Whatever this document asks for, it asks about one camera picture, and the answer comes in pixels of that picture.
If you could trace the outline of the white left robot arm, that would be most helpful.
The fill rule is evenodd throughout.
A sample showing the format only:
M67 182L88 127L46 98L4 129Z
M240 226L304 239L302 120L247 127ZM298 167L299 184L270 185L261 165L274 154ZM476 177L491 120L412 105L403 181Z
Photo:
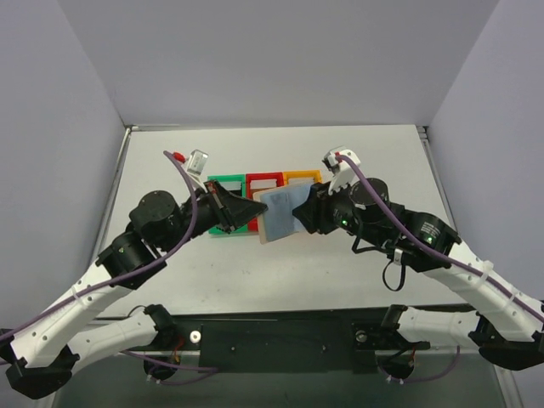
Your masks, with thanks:
M135 347L170 347L177 328L160 304L106 326L89 329L87 325L166 268L159 252L171 252L214 227L236 231L266 209L216 180L207 181L182 205L164 190L146 194L130 212L126 230L54 302L52 314L14 334L1 331L1 356L8 362L5 374L11 388L39 400L95 361Z

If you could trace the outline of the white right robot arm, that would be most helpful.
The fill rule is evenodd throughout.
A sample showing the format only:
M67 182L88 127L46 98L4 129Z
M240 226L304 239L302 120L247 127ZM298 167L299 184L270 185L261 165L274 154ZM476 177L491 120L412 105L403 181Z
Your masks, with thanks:
M525 296L479 259L446 222L389 199L379 178L357 181L332 192L314 184L293 210L309 233L344 230L352 251L380 252L400 267L398 292L412 269L446 286L471 307L436 311L394 304L372 329L358 326L373 349L453 346L475 349L490 363L511 371L543 362L543 303Z

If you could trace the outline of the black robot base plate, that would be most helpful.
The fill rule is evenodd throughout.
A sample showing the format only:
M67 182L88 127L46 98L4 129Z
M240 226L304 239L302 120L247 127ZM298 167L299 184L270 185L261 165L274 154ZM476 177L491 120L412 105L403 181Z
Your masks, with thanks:
M327 309L262 313L185 314L177 332L146 352L198 352L199 364L222 373L373 373L377 352L428 350L383 328L387 309Z

